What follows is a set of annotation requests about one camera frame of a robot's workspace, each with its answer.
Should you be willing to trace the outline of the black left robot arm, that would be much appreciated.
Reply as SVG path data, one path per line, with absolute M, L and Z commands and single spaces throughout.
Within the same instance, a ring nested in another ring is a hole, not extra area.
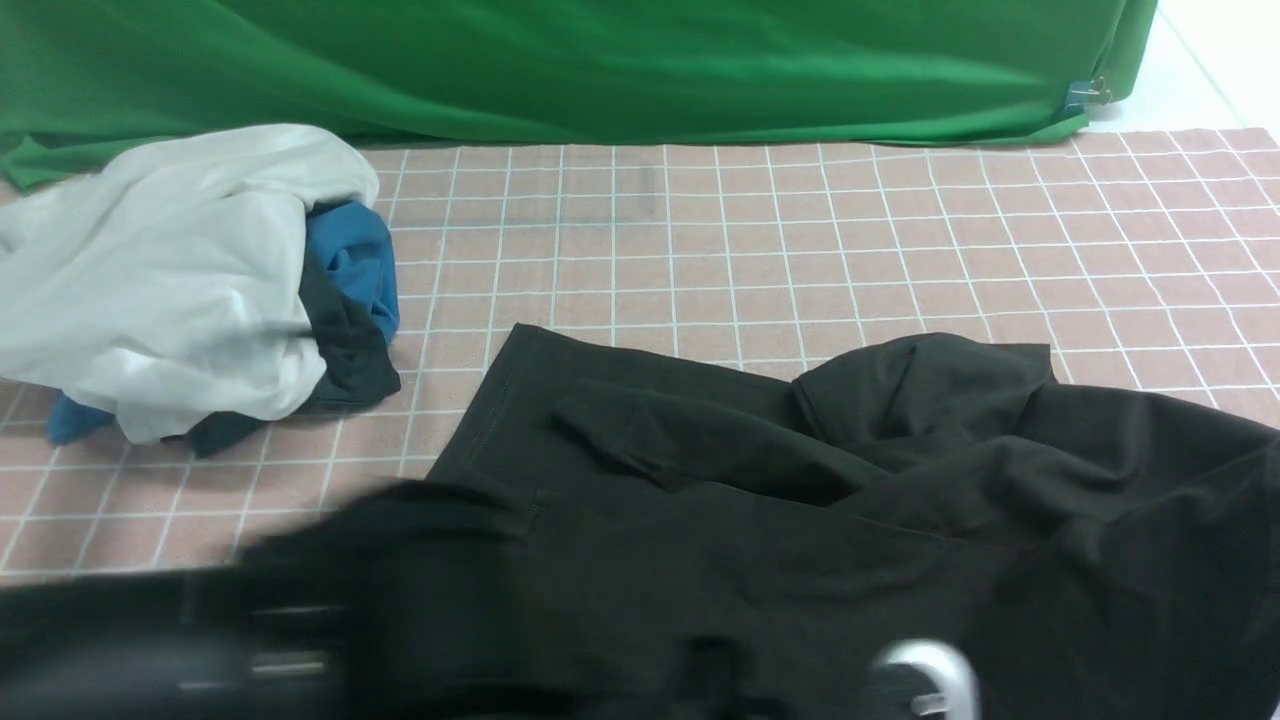
M 5 719 L 490 719 L 571 703 L 509 510 L 402 480 L 223 566 L 3 592 Z

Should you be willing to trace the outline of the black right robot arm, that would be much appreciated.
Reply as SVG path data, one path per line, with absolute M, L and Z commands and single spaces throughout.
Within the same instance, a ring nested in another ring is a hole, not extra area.
M 951 644 L 895 643 L 872 662 L 860 712 L 861 719 L 979 719 L 977 673 Z

